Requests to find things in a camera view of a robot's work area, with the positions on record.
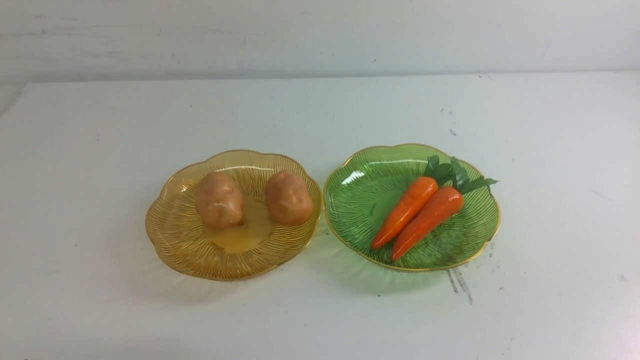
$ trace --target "potato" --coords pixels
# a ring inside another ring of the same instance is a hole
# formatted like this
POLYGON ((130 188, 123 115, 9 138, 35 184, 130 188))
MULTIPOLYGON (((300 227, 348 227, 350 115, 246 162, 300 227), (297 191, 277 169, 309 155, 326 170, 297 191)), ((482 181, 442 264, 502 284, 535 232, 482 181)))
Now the potato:
POLYGON ((207 174, 196 188, 196 211, 212 229, 228 229, 242 221, 244 196, 224 172, 207 174))
POLYGON ((281 224, 300 225, 311 217, 314 203, 307 184, 300 176, 282 170, 271 176, 265 186, 267 210, 281 224))

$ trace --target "orange carrot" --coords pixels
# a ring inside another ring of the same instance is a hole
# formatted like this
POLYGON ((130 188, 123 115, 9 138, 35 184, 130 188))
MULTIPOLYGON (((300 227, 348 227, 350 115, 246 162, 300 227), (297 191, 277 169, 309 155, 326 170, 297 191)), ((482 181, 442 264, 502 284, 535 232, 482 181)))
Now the orange carrot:
POLYGON ((462 194, 451 186, 436 192, 422 211, 400 233, 391 252, 391 260, 397 261, 436 226, 459 212, 465 200, 462 194))
POLYGON ((424 175, 414 180, 393 208, 371 243, 372 249, 380 249, 393 240, 420 212, 427 201, 438 191, 437 178, 446 177, 451 171, 449 164, 440 164, 438 156, 429 157, 424 175))
POLYGON ((456 158, 451 158, 452 186, 440 188, 427 201, 418 215, 400 232, 391 252, 391 260, 397 261, 403 257, 415 244, 420 242, 438 225, 459 212, 464 206, 464 193, 497 183, 484 176, 469 181, 467 171, 460 166, 456 158))

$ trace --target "white wall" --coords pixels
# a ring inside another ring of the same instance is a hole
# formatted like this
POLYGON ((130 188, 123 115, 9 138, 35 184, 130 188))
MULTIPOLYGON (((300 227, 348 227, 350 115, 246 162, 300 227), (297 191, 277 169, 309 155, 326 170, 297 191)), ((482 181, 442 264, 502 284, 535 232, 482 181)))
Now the white wall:
POLYGON ((639 0, 0 0, 0 83, 638 68, 639 0))

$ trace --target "carrot top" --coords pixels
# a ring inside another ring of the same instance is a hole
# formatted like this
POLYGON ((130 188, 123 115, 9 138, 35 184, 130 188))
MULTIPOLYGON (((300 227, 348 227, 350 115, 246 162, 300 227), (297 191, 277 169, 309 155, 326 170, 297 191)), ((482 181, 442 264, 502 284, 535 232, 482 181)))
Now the carrot top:
POLYGON ((498 182, 498 180, 487 179, 484 176, 469 180, 467 171, 460 165, 458 159, 453 156, 451 157, 451 171, 448 176, 445 176, 445 178, 446 181, 444 182, 446 183, 448 180, 452 180, 452 186, 461 194, 470 193, 474 190, 484 188, 485 186, 493 185, 498 182))
POLYGON ((432 177, 438 183, 438 187, 441 187, 451 178, 451 164, 441 164, 440 157, 432 155, 428 158, 423 176, 432 177))

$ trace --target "amber glass plate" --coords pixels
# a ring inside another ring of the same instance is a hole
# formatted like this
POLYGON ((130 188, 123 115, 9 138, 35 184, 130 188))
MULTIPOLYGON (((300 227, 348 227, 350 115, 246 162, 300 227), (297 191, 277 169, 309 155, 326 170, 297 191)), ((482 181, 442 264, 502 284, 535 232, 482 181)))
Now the amber glass plate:
MULTIPOLYGON (((425 236, 398 261, 393 242, 372 250, 371 241, 409 184, 424 173, 427 159, 444 152, 418 143, 363 149, 324 184, 326 218, 333 233, 364 258, 393 270, 424 272, 462 265, 480 255, 500 226, 500 207, 489 187, 465 194, 462 210, 425 236)), ((471 180, 482 174, 460 160, 471 180)))
POLYGON ((147 212, 145 225, 160 259, 186 275, 236 281, 274 269, 298 255, 313 236, 321 214, 318 184, 292 158, 234 150, 175 173, 147 212), (286 226, 267 211, 266 181, 280 170, 298 174, 307 184, 314 214, 304 224, 286 226), (195 188, 209 172, 223 170, 244 194, 243 224, 227 230, 204 226, 195 209, 195 188))

